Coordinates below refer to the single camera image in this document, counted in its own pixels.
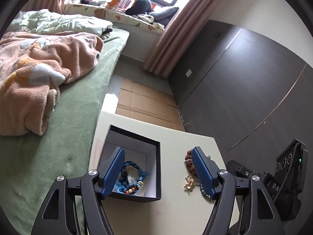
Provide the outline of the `green floral quilt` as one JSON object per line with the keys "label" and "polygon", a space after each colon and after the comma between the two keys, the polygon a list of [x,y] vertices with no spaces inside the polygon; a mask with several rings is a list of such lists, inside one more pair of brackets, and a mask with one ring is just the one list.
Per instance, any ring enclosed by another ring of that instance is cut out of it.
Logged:
{"label": "green floral quilt", "polygon": [[7,28],[7,32],[23,31],[35,34],[59,32],[87,32],[102,36],[111,30],[113,23],[93,16],[81,14],[59,14],[47,9],[39,11],[20,11]]}

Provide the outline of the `pink right curtain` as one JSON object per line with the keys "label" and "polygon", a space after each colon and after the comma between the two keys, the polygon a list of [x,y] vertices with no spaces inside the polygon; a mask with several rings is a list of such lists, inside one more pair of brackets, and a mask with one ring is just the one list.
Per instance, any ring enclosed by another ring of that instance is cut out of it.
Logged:
{"label": "pink right curtain", "polygon": [[167,78],[221,0],[189,0],[166,26],[143,70]]}

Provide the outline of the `floral window seat cushion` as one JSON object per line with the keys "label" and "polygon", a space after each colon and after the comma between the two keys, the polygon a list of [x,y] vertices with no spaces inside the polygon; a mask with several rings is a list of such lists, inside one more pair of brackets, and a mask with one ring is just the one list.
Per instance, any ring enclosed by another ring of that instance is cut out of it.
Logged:
{"label": "floral window seat cushion", "polygon": [[126,14],[106,9],[100,6],[85,5],[85,4],[65,4],[66,14],[81,14],[85,16],[94,16],[96,18],[104,19],[112,22],[113,24],[128,25],[140,28],[143,31],[161,34],[164,28],[160,24],[150,24],[141,19],[128,16]]}

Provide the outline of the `pink fleece blanket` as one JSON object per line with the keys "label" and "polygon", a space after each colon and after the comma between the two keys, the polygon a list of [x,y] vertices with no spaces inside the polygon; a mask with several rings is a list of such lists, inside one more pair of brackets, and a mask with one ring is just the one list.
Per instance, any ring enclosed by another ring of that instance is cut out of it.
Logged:
{"label": "pink fleece blanket", "polygon": [[102,47],[100,37],[86,32],[6,33],[1,39],[1,135],[42,136],[59,86],[90,73]]}

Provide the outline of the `grey pillow on sill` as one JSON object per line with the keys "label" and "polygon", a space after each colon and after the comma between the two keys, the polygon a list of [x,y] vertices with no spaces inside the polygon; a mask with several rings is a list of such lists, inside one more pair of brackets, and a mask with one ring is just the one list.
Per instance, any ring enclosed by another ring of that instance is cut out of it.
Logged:
{"label": "grey pillow on sill", "polygon": [[149,12],[148,15],[153,16],[156,23],[166,27],[178,11],[179,7],[167,6],[160,10]]}

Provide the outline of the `dark wardrobe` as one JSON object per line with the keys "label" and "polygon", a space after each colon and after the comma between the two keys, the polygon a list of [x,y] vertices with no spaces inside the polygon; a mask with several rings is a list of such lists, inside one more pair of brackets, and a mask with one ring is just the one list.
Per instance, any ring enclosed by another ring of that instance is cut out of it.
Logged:
{"label": "dark wardrobe", "polygon": [[185,129],[215,138],[225,161],[274,172],[293,139],[312,152],[312,68],[270,38],[210,20],[169,84]]}

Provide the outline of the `green bed sheet mattress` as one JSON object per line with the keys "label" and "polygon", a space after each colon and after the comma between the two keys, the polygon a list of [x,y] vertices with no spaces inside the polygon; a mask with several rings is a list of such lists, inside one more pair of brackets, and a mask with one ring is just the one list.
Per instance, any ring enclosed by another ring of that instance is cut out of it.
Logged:
{"label": "green bed sheet mattress", "polygon": [[57,176],[74,178],[87,172],[104,96],[129,36],[114,28],[96,67],[60,87],[60,99],[43,136],[1,137],[1,207],[19,234],[31,233]]}

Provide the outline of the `black bag on sill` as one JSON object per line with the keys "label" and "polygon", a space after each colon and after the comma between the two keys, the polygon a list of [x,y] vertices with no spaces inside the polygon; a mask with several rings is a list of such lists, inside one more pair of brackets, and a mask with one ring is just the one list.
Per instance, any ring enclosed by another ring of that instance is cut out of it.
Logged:
{"label": "black bag on sill", "polygon": [[133,6],[125,11],[127,15],[138,15],[152,12],[150,0],[137,0]]}

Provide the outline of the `white wall socket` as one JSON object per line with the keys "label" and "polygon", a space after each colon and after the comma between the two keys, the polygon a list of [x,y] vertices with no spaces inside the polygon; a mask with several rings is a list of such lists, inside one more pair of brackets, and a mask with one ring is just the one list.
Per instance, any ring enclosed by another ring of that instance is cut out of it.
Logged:
{"label": "white wall socket", "polygon": [[187,78],[189,78],[191,76],[191,74],[192,74],[192,71],[188,70],[185,75],[186,75]]}

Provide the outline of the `cardboard floor sheets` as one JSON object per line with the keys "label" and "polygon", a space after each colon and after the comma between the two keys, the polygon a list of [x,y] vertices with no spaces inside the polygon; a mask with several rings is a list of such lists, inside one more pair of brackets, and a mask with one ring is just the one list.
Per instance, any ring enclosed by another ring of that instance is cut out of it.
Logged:
{"label": "cardboard floor sheets", "polygon": [[173,96],[123,79],[116,114],[146,123],[184,131]]}

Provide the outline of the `black open jewelry box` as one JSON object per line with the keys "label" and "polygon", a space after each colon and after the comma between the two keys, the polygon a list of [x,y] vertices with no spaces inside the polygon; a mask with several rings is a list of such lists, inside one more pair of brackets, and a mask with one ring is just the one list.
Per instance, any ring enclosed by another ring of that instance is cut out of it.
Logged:
{"label": "black open jewelry box", "polygon": [[[161,199],[161,154],[160,142],[111,125],[105,138],[101,155],[108,159],[116,147],[125,151],[125,161],[119,173],[112,198],[135,202],[154,202]],[[126,168],[133,166],[139,172],[137,184],[129,185]]]}

